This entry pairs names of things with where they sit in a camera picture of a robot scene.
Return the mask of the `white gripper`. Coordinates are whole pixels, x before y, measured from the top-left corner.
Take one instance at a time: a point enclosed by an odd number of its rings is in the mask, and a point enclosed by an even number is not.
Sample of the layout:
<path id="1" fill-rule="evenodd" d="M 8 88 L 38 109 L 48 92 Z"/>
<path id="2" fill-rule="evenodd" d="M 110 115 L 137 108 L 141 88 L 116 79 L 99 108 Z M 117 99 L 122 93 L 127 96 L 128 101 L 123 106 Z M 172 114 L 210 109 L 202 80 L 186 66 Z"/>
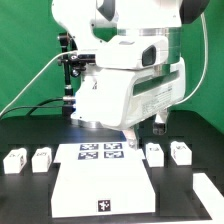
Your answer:
<path id="1" fill-rule="evenodd" d="M 124 130 L 129 147 L 136 149 L 137 137 L 131 126 L 157 113 L 153 133 L 164 135 L 169 113 L 159 111 L 182 100 L 184 94 L 183 61 L 172 64 L 168 73 L 161 76 L 154 68 L 140 71 L 102 69 L 95 79 L 85 78 L 76 93 L 74 118 L 83 122 L 99 122 L 109 129 Z"/>

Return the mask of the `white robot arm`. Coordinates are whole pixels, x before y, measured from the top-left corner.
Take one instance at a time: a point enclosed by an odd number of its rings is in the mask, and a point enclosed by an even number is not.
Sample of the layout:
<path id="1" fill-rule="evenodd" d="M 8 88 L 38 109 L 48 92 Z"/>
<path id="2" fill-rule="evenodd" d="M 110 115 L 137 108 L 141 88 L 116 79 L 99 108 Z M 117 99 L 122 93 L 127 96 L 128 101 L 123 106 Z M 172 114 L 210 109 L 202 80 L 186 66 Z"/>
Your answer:
<path id="1" fill-rule="evenodd" d="M 75 49 L 67 63 L 82 77 L 71 119 L 118 130 L 131 147 L 135 126 L 155 116 L 164 133 L 167 109 L 183 101 L 184 24 L 204 16 L 210 0 L 53 0 L 55 21 Z"/>

